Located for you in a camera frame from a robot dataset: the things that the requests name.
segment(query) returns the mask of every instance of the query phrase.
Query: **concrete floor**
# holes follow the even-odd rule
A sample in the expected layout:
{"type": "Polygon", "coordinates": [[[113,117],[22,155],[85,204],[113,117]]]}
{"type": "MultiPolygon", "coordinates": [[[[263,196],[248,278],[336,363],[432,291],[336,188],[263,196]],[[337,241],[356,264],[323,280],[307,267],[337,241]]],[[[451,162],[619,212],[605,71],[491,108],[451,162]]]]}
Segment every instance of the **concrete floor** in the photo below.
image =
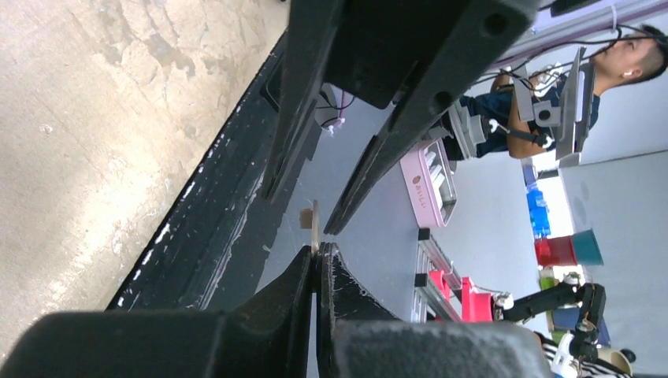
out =
{"type": "Polygon", "coordinates": [[[286,25],[278,0],[2,1],[0,361],[104,308],[286,25]]]}

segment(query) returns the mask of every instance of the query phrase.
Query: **dark blue shirt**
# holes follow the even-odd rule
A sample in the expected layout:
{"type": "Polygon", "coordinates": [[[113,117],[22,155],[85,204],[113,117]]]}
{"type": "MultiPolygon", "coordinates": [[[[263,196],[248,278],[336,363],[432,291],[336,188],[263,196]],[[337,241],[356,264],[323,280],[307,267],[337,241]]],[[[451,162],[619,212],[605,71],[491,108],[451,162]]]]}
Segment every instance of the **dark blue shirt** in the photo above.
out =
{"type": "MultiPolygon", "coordinates": [[[[542,97],[542,101],[549,100],[552,106],[559,106],[559,96],[562,93],[564,84],[566,82],[566,76],[562,75],[557,82],[557,85],[550,88],[547,94],[542,97]]],[[[469,110],[471,116],[480,115],[487,119],[495,119],[503,126],[508,125],[508,118],[510,117],[510,106],[513,103],[513,91],[505,92],[492,92],[473,97],[462,96],[459,99],[459,103],[462,106],[465,106],[469,110]]],[[[592,101],[592,115],[591,122],[589,127],[593,127],[596,120],[599,118],[599,96],[594,95],[594,100],[592,101]]],[[[536,125],[536,122],[529,122],[529,129],[531,132],[538,131],[540,134],[549,134],[551,132],[548,128],[541,128],[536,125]]],[[[556,147],[556,143],[552,143],[547,150],[553,150],[556,147]]],[[[485,143],[481,143],[477,147],[477,156],[482,158],[484,155],[491,152],[503,152],[508,151],[508,142],[506,140],[506,134],[502,132],[495,132],[491,134],[485,143]]]]}

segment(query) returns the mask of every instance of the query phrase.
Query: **pink box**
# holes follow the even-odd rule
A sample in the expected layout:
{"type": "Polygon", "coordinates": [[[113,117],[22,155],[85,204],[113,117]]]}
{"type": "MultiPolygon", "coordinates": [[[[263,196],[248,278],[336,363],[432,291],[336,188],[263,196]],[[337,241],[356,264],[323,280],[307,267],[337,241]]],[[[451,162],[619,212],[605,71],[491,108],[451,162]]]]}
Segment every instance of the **pink box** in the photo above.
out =
{"type": "Polygon", "coordinates": [[[470,323],[494,320],[492,294],[478,292],[469,277],[462,280],[462,320],[470,323]]]}
{"type": "Polygon", "coordinates": [[[457,202],[457,195],[443,141],[436,139],[418,143],[399,163],[417,225],[420,228],[445,227],[457,202]],[[436,155],[430,166],[427,164],[428,154],[436,155]],[[437,165],[441,167],[439,174],[442,173],[443,180],[435,187],[430,169],[437,165]],[[437,196],[441,198],[441,207],[437,196]]]}

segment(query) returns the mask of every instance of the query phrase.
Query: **striped shirt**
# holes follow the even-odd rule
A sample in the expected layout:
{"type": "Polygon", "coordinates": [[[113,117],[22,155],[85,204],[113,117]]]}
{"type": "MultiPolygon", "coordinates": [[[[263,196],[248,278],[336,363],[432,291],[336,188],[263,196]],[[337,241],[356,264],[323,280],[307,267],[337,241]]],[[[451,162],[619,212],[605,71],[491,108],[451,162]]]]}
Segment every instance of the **striped shirt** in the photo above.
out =
{"type": "MultiPolygon", "coordinates": [[[[552,363],[552,360],[555,359],[555,353],[557,352],[557,344],[550,340],[546,339],[543,335],[537,332],[537,335],[540,337],[540,343],[543,346],[543,353],[548,363],[552,363]]],[[[613,365],[609,364],[603,360],[596,360],[596,362],[581,362],[580,367],[582,369],[581,378],[632,378],[629,374],[625,374],[621,370],[615,368],[613,365]]]]}

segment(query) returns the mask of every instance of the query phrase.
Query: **white wall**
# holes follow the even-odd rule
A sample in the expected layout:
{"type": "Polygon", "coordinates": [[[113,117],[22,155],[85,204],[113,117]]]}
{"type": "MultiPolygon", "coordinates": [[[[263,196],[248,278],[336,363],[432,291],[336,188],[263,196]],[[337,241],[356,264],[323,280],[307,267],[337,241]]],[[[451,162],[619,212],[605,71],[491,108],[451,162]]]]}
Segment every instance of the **white wall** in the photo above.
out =
{"type": "MultiPolygon", "coordinates": [[[[446,228],[435,230],[438,243],[462,276],[515,298],[540,289],[533,230],[520,162],[492,154],[461,163],[455,173],[457,205],[446,228]]],[[[528,328],[547,334],[547,319],[528,328]]]]}
{"type": "Polygon", "coordinates": [[[666,372],[668,152],[562,170],[576,231],[593,228],[605,265],[613,345],[634,350],[639,372],[666,372]]]}

